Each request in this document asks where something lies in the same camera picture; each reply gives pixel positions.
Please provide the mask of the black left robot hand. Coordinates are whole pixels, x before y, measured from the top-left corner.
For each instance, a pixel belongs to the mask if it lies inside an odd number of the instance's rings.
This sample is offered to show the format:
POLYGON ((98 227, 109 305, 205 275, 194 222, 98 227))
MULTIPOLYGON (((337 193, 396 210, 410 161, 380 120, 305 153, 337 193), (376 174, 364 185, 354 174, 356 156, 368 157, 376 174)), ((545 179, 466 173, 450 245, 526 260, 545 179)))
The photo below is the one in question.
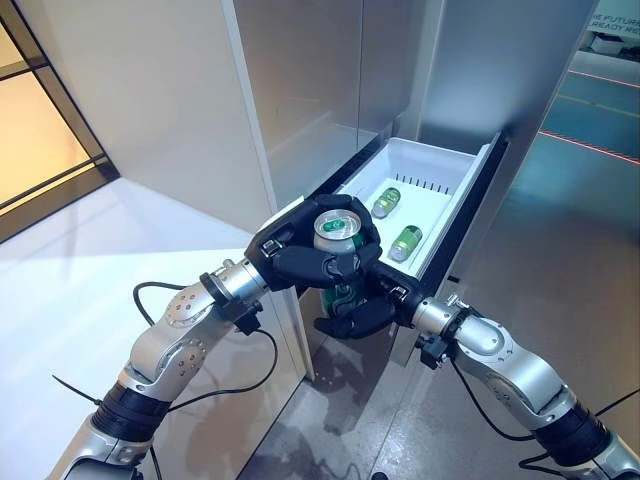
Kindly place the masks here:
POLYGON ((364 275, 382 253, 380 237, 362 202, 345 194, 320 194, 308 198, 259 230, 244 256, 268 288, 292 286, 329 288, 364 275), (345 209, 361 220, 364 244, 353 253, 336 254, 314 247, 314 222, 329 210, 345 209))

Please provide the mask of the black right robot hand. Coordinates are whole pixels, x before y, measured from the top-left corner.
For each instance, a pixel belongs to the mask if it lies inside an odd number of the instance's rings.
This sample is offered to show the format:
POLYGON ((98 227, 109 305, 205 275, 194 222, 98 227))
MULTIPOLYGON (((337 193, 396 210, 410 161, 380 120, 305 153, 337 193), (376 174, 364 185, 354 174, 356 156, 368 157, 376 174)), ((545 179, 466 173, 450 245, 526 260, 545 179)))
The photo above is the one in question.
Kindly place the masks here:
POLYGON ((335 339, 362 339, 396 323, 412 328, 412 319, 424 300, 419 281, 377 261, 350 283, 326 289, 325 316, 314 328, 335 339))

